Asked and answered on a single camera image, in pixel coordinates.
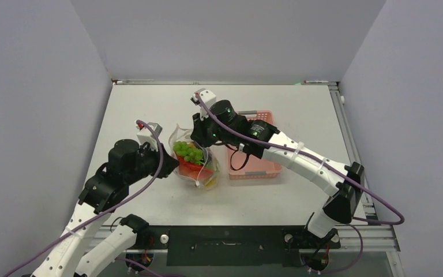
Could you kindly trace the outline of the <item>watermelon slice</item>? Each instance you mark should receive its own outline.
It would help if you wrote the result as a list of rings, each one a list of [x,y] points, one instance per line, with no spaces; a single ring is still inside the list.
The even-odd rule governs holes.
[[[176,155],[179,161],[178,172],[181,176],[188,177],[198,181],[206,181],[214,175],[214,170],[204,166],[192,164],[184,160],[183,157]]]

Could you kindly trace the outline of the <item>pink plastic basket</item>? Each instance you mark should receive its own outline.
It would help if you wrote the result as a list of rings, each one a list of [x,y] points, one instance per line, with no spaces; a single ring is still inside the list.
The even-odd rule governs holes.
[[[274,124],[273,114],[269,110],[240,111],[238,114],[249,121],[260,119]],[[236,151],[232,146],[226,147],[226,153],[228,177],[231,180],[276,178],[282,171],[281,165],[253,155],[246,156],[245,153]]]

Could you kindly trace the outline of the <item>clear zip top bag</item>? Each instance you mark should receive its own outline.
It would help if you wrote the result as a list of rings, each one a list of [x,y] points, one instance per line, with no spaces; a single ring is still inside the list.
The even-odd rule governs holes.
[[[171,156],[179,162],[175,173],[195,188],[213,189],[220,173],[219,161],[210,148],[190,138],[192,131],[177,125],[168,139]]]

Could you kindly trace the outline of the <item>yellow bell pepper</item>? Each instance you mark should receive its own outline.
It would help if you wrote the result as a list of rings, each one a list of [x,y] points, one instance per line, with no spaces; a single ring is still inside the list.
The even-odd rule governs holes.
[[[212,177],[206,184],[205,189],[213,189],[217,186],[218,183],[218,176]]]

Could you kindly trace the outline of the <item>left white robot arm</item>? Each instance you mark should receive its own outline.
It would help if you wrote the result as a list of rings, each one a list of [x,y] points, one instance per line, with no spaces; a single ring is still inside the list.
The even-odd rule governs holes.
[[[90,177],[81,191],[72,217],[60,238],[48,247],[48,255],[31,276],[74,276],[84,252],[111,214],[132,200],[129,187],[149,177],[168,177],[179,162],[164,145],[117,141],[108,160]]]

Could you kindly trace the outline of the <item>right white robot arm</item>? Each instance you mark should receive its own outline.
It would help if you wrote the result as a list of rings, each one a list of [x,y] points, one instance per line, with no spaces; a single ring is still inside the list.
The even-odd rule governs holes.
[[[190,138],[197,144],[202,147],[229,145],[247,157],[277,163],[328,195],[322,208],[314,211],[306,223],[303,239],[307,245],[319,246],[336,224],[352,222],[363,194],[361,164],[344,164],[318,155],[272,124],[237,114],[229,100],[220,100],[211,107],[196,98],[191,101],[201,107],[200,112],[192,116],[194,129]]]

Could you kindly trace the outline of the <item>green grapes bunch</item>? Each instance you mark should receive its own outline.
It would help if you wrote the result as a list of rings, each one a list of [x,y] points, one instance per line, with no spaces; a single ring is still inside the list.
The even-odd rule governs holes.
[[[196,165],[204,164],[204,153],[201,148],[197,148],[194,143],[187,141],[176,141],[174,143],[174,153],[184,158],[185,161]]]

